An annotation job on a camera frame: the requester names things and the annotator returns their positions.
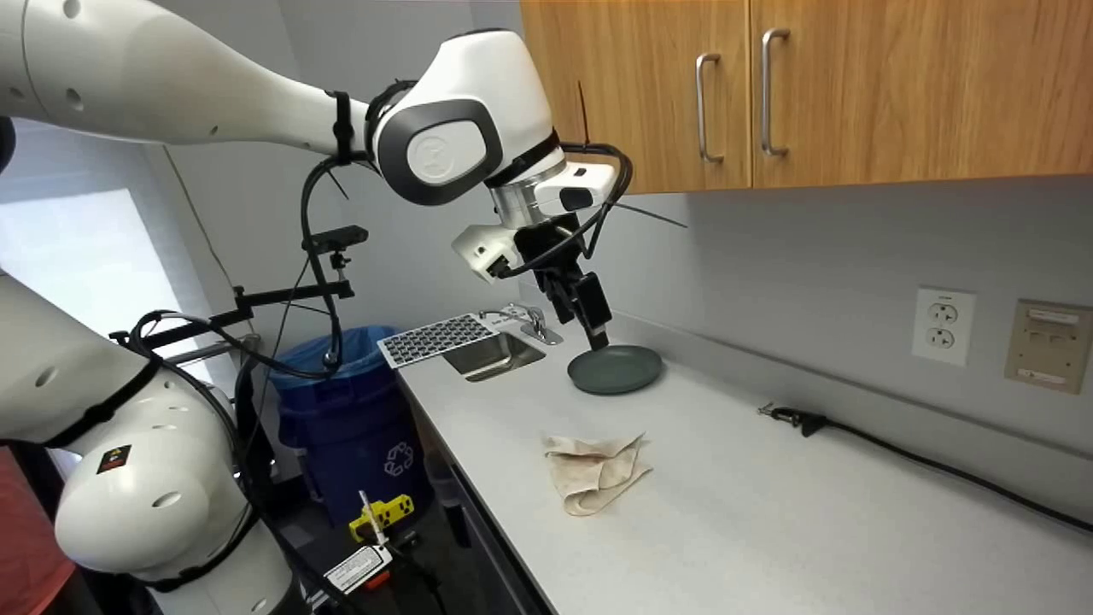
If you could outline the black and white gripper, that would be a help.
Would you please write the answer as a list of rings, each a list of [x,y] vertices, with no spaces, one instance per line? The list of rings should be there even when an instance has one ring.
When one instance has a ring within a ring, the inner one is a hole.
[[[616,148],[567,148],[545,170],[503,185],[491,226],[468,226],[454,251],[480,280],[510,280],[551,261],[579,259],[623,194],[623,153]],[[542,272],[542,292],[561,325],[579,316],[589,348],[606,343],[606,297],[593,272],[577,283],[577,302],[563,275]]]

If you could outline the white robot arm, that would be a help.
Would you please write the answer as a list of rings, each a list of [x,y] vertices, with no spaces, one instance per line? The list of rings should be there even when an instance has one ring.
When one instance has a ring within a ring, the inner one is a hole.
[[[503,220],[457,249],[487,280],[567,268],[628,189],[623,153],[555,136],[513,30],[444,42],[362,101],[288,77],[156,0],[0,0],[9,119],[152,142],[265,138],[366,165],[414,205],[487,189]],[[301,615],[235,420],[141,340],[110,340],[19,280],[0,283],[0,432],[74,452],[53,511],[68,561],[141,580],[162,615]]]

